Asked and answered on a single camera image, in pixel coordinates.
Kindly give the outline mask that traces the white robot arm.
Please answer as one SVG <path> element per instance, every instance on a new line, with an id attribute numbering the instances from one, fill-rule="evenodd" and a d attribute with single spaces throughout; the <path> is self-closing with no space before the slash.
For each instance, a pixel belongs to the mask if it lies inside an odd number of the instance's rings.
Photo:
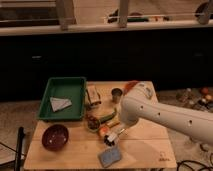
<path id="1" fill-rule="evenodd" d="M 152 101 L 153 95 L 145 82 L 137 83 L 121 99 L 120 121 L 131 127 L 144 118 L 213 145 L 212 113 Z"/>

